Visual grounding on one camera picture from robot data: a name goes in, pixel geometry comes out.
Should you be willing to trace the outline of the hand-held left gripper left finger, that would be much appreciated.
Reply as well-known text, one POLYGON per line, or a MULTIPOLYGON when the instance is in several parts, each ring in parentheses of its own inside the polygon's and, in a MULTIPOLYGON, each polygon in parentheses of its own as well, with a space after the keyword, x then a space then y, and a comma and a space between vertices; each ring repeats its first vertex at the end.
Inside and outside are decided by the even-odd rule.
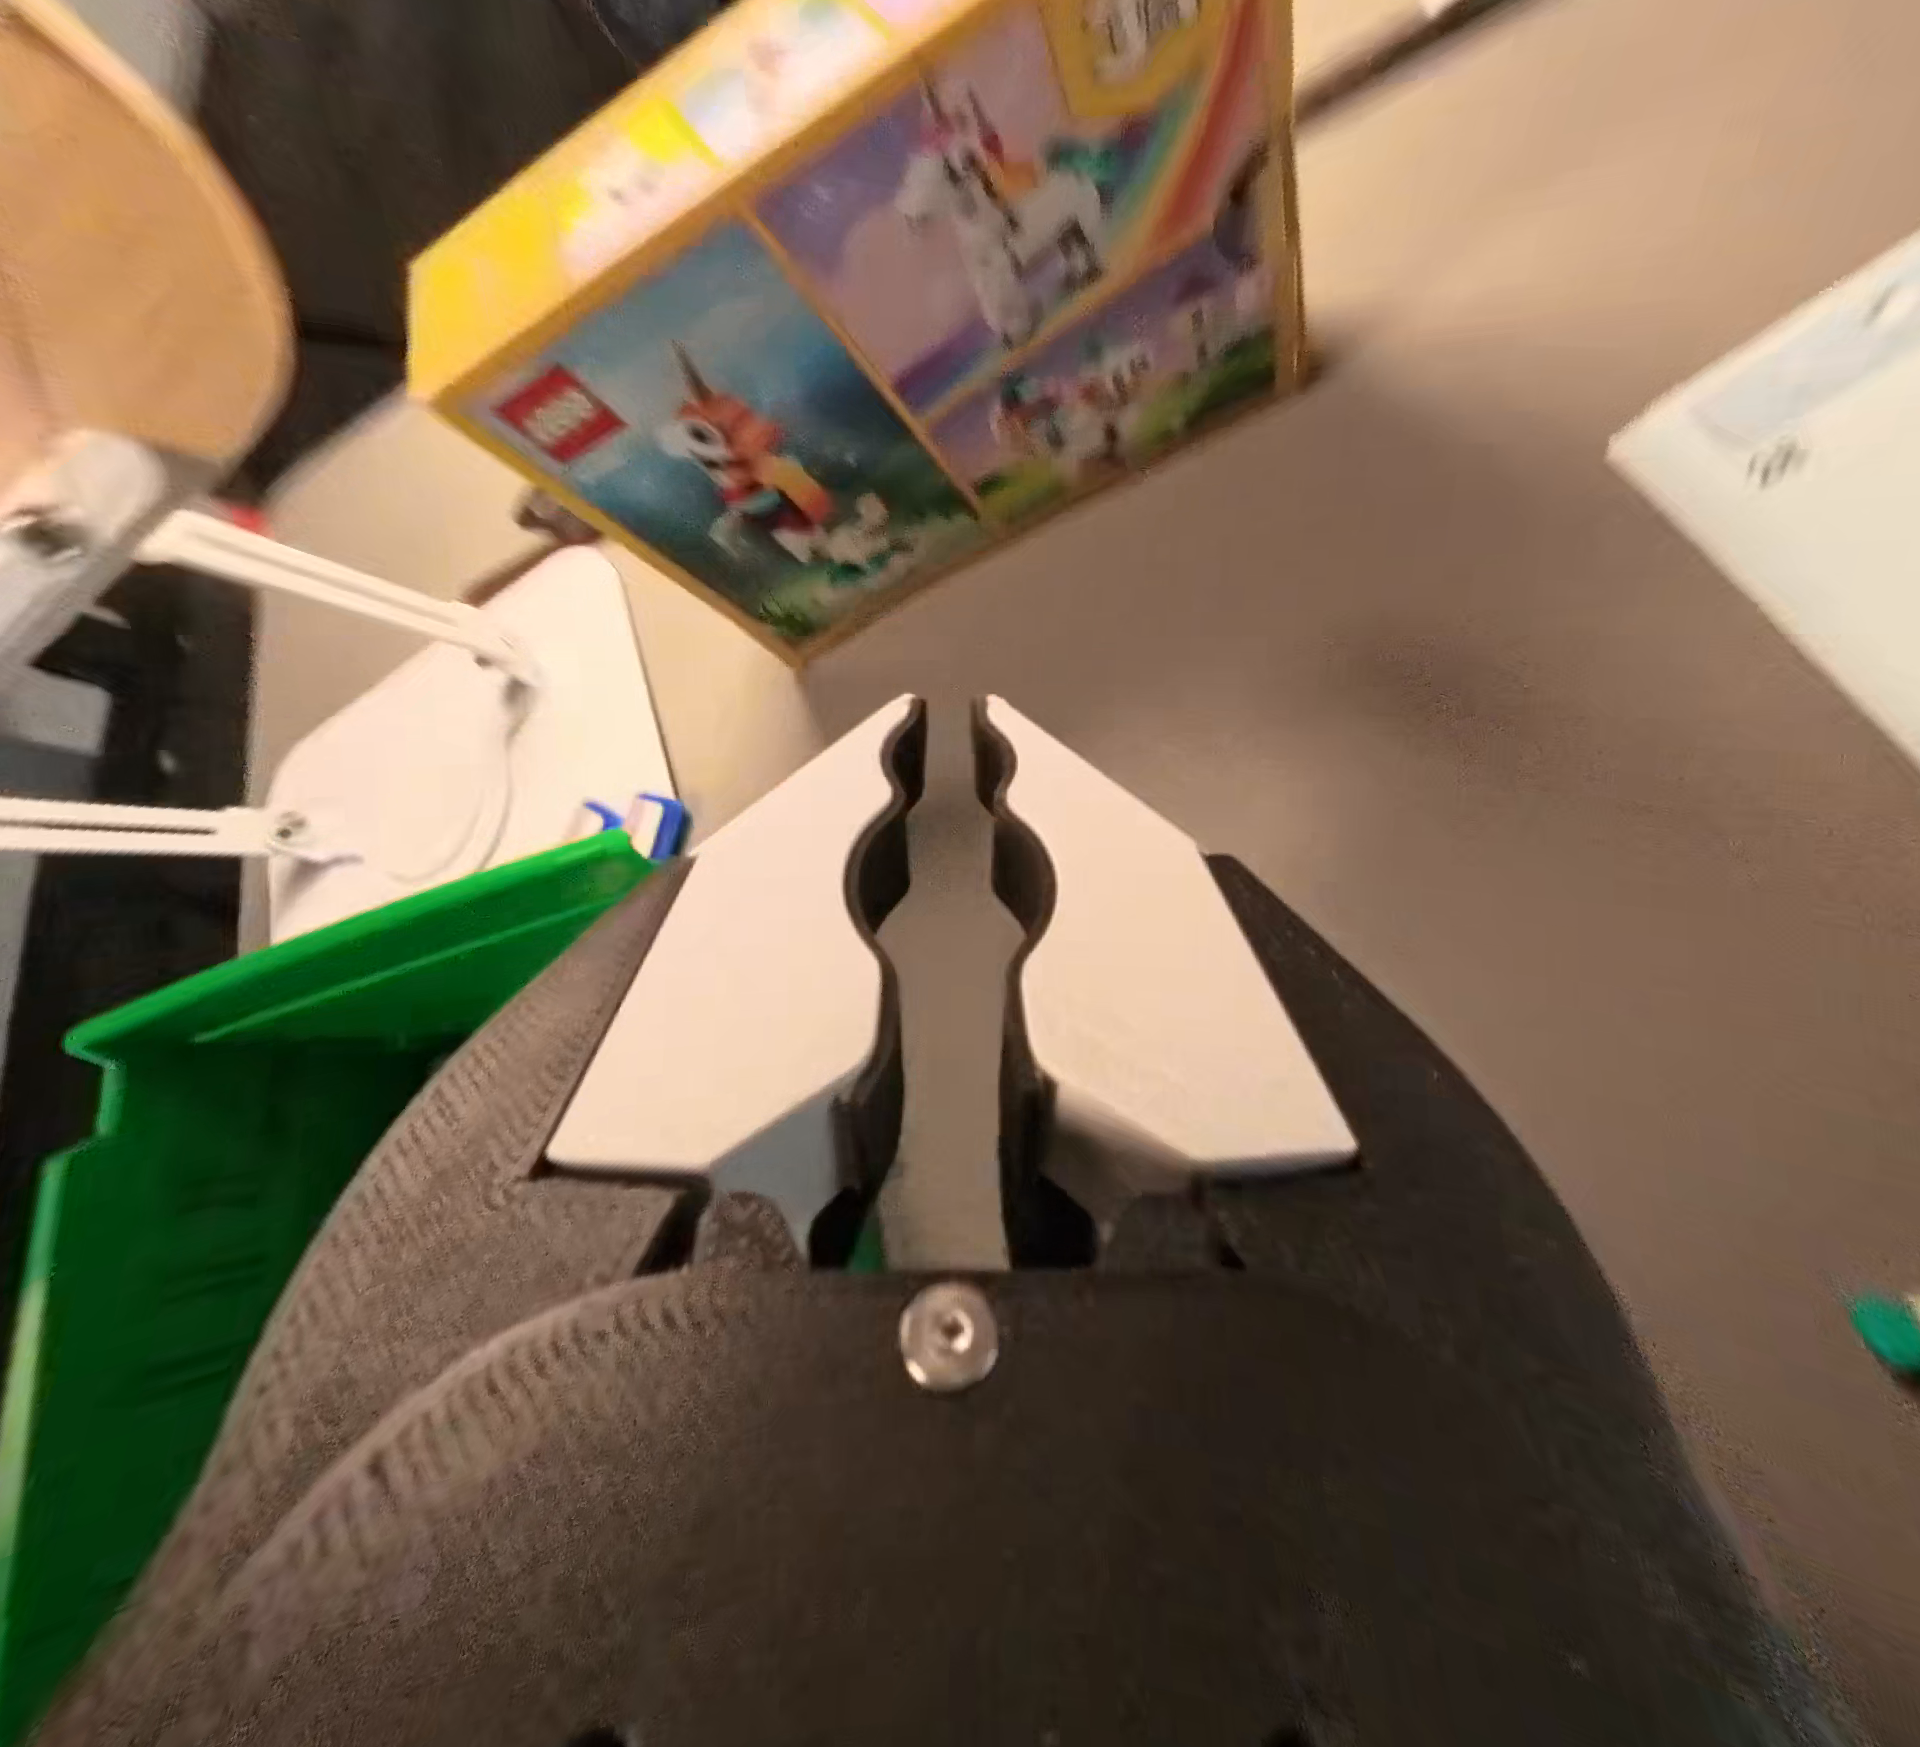
POLYGON ((548 1139, 585 1179, 778 1209, 803 1256, 858 1232, 900 1141, 900 986, 920 698, 900 695, 700 841, 548 1139))

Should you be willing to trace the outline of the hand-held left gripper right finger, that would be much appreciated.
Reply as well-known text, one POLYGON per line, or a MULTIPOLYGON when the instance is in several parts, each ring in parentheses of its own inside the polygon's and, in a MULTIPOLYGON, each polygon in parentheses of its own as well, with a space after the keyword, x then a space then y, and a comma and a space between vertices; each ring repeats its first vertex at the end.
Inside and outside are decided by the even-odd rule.
POLYGON ((1139 1199, 1355 1165, 1198 841, 1000 695, 973 702, 973 770, 1021 926, 999 1060, 1008 1251, 1097 1254, 1139 1199))

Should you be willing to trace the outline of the yellow lego box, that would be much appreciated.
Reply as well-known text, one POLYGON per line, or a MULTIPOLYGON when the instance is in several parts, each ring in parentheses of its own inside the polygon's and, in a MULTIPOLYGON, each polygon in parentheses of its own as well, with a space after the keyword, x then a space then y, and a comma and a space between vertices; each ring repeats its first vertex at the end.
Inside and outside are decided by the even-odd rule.
POLYGON ((736 0, 421 252, 405 389, 803 664, 1308 373, 1290 0, 736 0))

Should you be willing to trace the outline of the blue white small packet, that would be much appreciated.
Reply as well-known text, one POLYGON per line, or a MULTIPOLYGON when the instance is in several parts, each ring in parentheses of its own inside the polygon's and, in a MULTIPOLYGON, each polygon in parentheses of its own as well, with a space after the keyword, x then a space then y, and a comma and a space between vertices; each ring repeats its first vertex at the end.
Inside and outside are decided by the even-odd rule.
POLYGON ((585 799, 581 814, 597 832, 625 834, 650 863, 680 858, 690 834, 688 809, 672 796, 640 794, 626 804, 585 799))

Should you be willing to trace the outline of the green plastic bin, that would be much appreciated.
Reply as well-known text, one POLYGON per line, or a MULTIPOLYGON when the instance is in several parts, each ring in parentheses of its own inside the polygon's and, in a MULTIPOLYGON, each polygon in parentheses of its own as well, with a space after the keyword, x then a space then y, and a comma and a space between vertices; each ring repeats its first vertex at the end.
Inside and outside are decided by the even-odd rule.
POLYGON ((5 1371, 2 1731, 27 1735, 198 1480, 268 1317, 434 1069, 654 865, 616 832, 229 959, 75 1027, 5 1371))

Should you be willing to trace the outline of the pale blue instruction booklet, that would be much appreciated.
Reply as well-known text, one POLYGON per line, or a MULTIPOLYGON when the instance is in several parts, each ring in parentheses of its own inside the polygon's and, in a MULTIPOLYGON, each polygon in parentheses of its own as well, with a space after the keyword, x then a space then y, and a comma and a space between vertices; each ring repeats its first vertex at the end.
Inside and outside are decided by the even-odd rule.
POLYGON ((1651 403, 1606 463, 1918 761, 1918 238, 1651 403))

